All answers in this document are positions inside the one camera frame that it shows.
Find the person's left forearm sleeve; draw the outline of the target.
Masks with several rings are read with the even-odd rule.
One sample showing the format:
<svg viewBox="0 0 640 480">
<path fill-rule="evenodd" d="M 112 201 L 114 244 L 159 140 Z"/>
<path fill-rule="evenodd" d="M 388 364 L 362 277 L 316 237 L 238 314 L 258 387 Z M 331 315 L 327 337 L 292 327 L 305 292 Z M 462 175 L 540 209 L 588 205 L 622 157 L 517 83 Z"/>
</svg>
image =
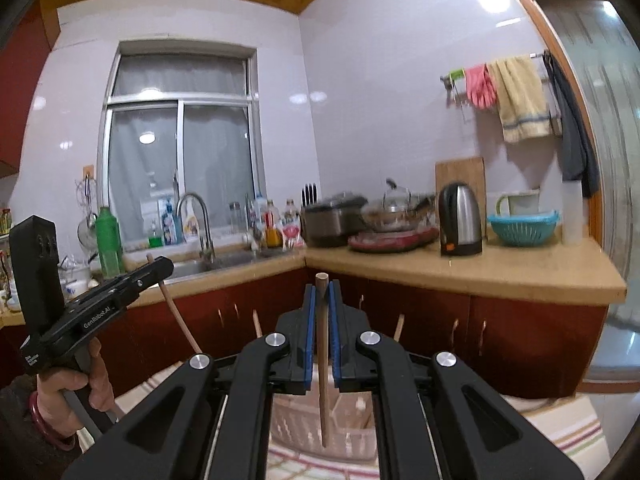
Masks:
<svg viewBox="0 0 640 480">
<path fill-rule="evenodd" d="M 29 398 L 36 378 L 18 376 L 1 390 L 1 478 L 61 479 L 81 456 L 76 437 L 49 442 L 32 419 Z"/>
</svg>

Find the person's left hand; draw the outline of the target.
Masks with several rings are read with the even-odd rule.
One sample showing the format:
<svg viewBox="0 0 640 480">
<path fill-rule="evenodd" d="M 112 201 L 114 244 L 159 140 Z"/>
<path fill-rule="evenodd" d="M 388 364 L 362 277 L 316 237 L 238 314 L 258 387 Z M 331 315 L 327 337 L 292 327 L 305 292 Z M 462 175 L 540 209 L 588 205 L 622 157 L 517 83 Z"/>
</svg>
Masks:
<svg viewBox="0 0 640 480">
<path fill-rule="evenodd" d="M 38 412 L 43 422 L 63 439 L 73 436 L 84 426 L 64 398 L 64 391 L 76 391 L 89 385 L 89 403 L 95 410 L 119 412 L 98 338 L 89 342 L 88 351 L 91 356 L 89 375 L 77 370 L 52 368 L 37 376 Z"/>
</svg>

